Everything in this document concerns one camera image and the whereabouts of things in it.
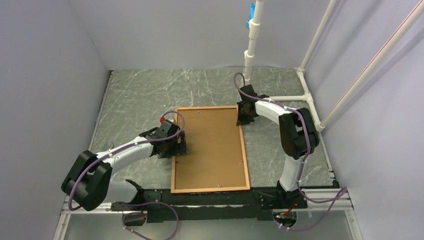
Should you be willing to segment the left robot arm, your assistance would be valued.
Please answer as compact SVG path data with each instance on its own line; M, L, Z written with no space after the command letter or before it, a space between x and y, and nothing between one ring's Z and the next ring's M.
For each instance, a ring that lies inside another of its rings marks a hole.
M121 146L93 153L81 152L61 184L69 196L69 210L83 208L92 211L103 203L124 203L137 210L145 202L145 190L135 181L113 181L112 176L129 165L152 156L169 159L188 152L183 127L173 121L161 119L161 125L142 132Z

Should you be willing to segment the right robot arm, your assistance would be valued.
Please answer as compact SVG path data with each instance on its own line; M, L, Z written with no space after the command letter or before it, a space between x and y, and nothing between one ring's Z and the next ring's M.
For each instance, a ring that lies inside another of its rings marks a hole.
M311 113L307 108L291 108L257 95L252 85L236 87L240 99L237 103L238 126L248 125L256 117L264 117L278 124L280 141L285 153L283 173L278 181L282 190L275 194L276 203L287 208L295 201L294 191L301 185L301 170L315 147L320 144Z

